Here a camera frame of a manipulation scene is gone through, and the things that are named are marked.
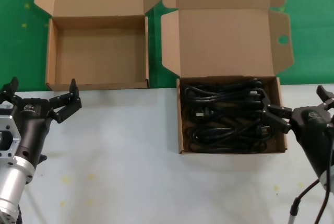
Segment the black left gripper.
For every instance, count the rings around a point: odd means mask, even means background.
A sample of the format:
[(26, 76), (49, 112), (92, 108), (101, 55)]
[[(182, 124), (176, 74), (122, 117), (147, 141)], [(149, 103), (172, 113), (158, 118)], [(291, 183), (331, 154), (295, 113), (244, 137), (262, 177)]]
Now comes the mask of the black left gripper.
[(19, 128), (21, 141), (15, 155), (26, 159), (36, 167), (52, 119), (58, 124), (64, 122), (82, 108), (81, 98), (75, 79), (71, 80), (68, 93), (50, 100), (17, 97), (15, 92), (18, 86), (17, 77), (13, 77), (10, 83), (3, 85), (0, 93), (1, 104), (7, 101), (17, 106), (21, 116)]

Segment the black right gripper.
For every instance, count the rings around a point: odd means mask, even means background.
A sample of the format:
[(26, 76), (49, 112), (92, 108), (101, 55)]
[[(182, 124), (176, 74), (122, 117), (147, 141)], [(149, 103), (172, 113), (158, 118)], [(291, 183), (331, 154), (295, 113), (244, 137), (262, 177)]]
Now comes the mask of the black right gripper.
[(292, 111), (274, 105), (263, 88), (257, 88), (259, 94), (259, 117), (263, 124), (277, 132), (288, 133), (292, 127), (297, 142), (305, 152), (314, 172), (318, 177), (327, 170), (329, 164), (330, 140), (326, 130), (331, 121), (330, 113), (325, 109), (333, 109), (334, 94), (322, 85), (316, 93), (322, 103), (317, 107), (300, 107)]

